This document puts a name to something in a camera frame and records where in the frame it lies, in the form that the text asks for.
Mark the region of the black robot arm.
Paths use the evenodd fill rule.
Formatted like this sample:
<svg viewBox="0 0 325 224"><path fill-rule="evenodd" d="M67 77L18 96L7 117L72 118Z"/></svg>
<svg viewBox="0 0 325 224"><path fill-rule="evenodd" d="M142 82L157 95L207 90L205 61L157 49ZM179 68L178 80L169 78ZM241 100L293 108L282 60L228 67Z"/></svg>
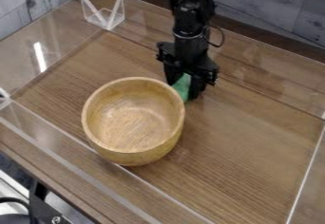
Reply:
<svg viewBox="0 0 325 224"><path fill-rule="evenodd" d="M215 85L219 71L209 55L214 1L169 0L169 6L174 16L174 41L157 43L157 59L163 64L170 85L189 75L187 98L195 100L206 86Z"/></svg>

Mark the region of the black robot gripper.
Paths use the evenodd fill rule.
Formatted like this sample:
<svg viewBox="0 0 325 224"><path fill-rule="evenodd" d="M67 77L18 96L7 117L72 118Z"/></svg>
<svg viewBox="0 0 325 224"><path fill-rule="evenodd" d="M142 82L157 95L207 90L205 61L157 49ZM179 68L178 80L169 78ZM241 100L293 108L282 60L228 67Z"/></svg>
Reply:
<svg viewBox="0 0 325 224"><path fill-rule="evenodd" d="M158 42L157 59L163 63L166 81L174 85L185 73L190 76L187 99L195 100L207 84L217 81L218 65L209 56L205 35L191 38L174 35L174 42Z"/></svg>

